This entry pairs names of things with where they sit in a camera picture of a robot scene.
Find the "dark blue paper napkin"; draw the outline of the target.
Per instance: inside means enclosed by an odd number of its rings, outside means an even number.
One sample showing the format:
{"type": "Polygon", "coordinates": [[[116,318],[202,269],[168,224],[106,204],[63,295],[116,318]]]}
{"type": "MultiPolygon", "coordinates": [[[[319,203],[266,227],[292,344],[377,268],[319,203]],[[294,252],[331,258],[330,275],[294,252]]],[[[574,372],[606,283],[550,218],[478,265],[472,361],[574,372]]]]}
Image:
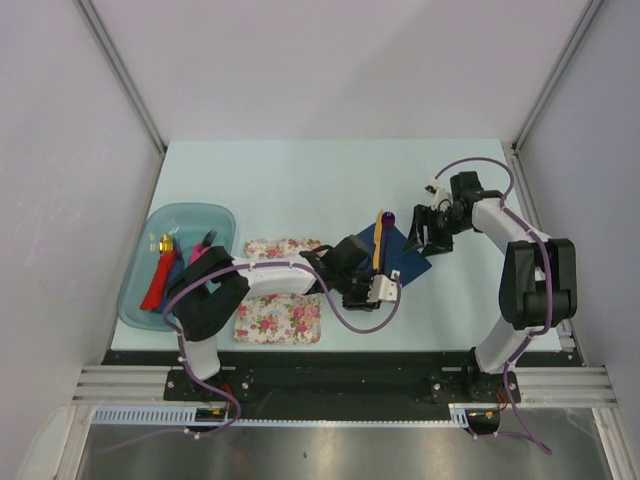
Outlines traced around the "dark blue paper napkin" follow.
{"type": "MultiPolygon", "coordinates": [[[[369,256],[357,267],[357,273],[373,272],[373,231],[374,224],[371,224],[356,235],[356,237],[366,245],[369,251],[369,256]]],[[[403,251],[406,239],[405,235],[397,227],[393,228],[389,235],[384,272],[385,275],[390,275],[393,270],[398,270],[400,272],[400,280],[403,287],[409,285],[431,268],[431,263],[418,251],[403,251]]]]}

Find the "purple metal spoon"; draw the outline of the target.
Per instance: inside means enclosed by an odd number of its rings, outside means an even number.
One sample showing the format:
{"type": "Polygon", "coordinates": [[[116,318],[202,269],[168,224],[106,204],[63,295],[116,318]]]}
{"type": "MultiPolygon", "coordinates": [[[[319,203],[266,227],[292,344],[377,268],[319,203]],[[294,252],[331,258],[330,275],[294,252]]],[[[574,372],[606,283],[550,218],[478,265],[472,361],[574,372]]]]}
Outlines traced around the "purple metal spoon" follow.
{"type": "Polygon", "coordinates": [[[386,263],[387,248],[389,243],[389,235],[393,230],[394,225],[395,225],[395,214],[390,211],[385,211],[381,218],[382,233],[381,233],[380,262],[379,262],[381,273],[385,272],[385,263],[386,263]]]}

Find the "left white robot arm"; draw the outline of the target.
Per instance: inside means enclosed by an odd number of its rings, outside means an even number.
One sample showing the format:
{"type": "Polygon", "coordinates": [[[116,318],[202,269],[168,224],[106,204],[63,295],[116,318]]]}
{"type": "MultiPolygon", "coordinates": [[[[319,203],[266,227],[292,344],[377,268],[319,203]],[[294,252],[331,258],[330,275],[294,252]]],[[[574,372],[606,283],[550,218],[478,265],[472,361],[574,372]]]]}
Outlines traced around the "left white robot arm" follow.
{"type": "Polygon", "coordinates": [[[369,259],[369,248],[355,235],[287,259],[250,261],[231,256],[222,246],[209,248],[165,287],[168,311],[177,320],[183,368],[189,372],[187,389],[202,400],[219,392],[217,334],[246,299],[336,291],[346,310],[377,309],[377,271],[365,267],[369,259]]]}

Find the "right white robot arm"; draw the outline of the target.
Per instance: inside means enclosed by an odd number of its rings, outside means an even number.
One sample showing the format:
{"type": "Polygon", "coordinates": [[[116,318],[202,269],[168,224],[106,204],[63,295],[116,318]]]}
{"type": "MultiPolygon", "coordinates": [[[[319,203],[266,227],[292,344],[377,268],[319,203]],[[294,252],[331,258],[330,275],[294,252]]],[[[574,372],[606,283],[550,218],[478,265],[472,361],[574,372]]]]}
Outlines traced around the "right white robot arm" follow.
{"type": "Polygon", "coordinates": [[[575,315],[575,245],[530,225],[507,205],[504,193],[483,188],[474,171],[454,175],[448,188],[435,178],[425,190],[431,200],[413,209],[407,251],[424,257],[450,253],[456,235],[474,231],[503,254],[500,317],[472,349],[475,367],[461,376],[463,393],[484,401],[497,389],[495,375],[514,367],[534,339],[575,315]]]}

